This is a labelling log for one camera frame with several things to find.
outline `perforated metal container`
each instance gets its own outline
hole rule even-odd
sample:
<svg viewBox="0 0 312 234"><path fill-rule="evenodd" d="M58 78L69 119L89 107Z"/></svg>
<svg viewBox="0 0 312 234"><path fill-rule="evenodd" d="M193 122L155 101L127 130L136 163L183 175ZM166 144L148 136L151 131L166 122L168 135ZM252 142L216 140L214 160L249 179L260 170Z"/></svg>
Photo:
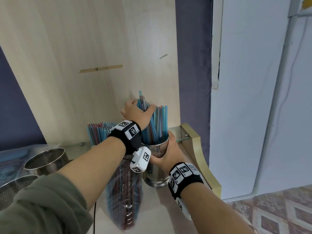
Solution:
<svg viewBox="0 0 312 234"><path fill-rule="evenodd" d="M155 157L163 157L167 151L168 143L169 139L157 145L143 145L148 147L152 155ZM145 173L143 174L143 180L147 185L159 188L168 184L169 176L164 173L157 165L149 163Z"/></svg>
<svg viewBox="0 0 312 234"><path fill-rule="evenodd" d="M49 175L60 170L68 162L65 149L55 148L43 151L30 158L25 163L24 169L38 176Z"/></svg>
<svg viewBox="0 0 312 234"><path fill-rule="evenodd" d="M23 188L30 185L38 176L28 175L19 177L0 187L0 211L13 203L14 196Z"/></svg>

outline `black wrist strap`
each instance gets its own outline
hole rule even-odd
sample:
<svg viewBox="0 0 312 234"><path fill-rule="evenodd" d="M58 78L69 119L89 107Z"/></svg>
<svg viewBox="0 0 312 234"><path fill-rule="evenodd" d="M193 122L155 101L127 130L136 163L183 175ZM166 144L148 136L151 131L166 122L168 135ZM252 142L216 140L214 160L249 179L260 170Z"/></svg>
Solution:
<svg viewBox="0 0 312 234"><path fill-rule="evenodd" d="M170 170L169 190L174 199L181 198L182 190L189 184L203 183L200 172L191 163L177 163Z"/></svg>
<svg viewBox="0 0 312 234"><path fill-rule="evenodd" d="M141 141L142 130L141 130L140 126L136 122L132 121L132 123L135 124L138 127L139 133L137 133L131 140L129 140L127 138L127 136L125 135L124 131L122 131L122 130L114 129L108 135L108 137L113 136L113 137L119 138L123 142L123 144L126 147L126 154L125 155L131 155L135 151L138 151L138 149L140 148L140 146L142 144L142 141ZM124 130L129 129L133 125L132 123L129 124L127 127L125 127Z"/></svg>

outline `gold shelf edge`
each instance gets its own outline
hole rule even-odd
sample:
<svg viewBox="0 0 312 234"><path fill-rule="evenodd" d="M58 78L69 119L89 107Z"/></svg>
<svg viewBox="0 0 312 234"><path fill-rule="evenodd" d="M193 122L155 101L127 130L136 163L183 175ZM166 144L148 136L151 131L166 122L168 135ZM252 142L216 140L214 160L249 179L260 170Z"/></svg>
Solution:
<svg viewBox="0 0 312 234"><path fill-rule="evenodd" d="M192 160L195 162L195 165L199 168L203 177L212 188L213 193L219 198L221 197L221 185L215 176L210 171L204 154L201 149L200 136L187 124L183 123L181 127L188 133L189 140L182 141L182 145L185 147L186 151L189 153Z"/></svg>

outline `white wall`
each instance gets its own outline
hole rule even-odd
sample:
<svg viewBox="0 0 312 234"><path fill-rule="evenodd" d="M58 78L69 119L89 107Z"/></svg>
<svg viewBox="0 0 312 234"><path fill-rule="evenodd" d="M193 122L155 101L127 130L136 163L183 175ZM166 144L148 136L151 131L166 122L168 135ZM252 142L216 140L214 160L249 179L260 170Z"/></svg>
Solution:
<svg viewBox="0 0 312 234"><path fill-rule="evenodd" d="M294 63L306 17L297 20L287 53L285 74L278 95L273 129L263 155L256 194L312 184L312 17Z"/></svg>
<svg viewBox="0 0 312 234"><path fill-rule="evenodd" d="M222 199L252 192L289 5L290 0L224 0L209 165L222 185Z"/></svg>

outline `wooden panel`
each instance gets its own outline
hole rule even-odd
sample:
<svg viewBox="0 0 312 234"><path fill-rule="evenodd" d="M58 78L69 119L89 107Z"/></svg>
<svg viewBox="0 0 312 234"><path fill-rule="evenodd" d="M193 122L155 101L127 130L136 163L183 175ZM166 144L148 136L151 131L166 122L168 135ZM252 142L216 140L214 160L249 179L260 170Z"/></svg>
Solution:
<svg viewBox="0 0 312 234"><path fill-rule="evenodd" d="M174 0L0 0L0 29L48 143L88 141L86 124L118 122L139 90L180 125Z"/></svg>

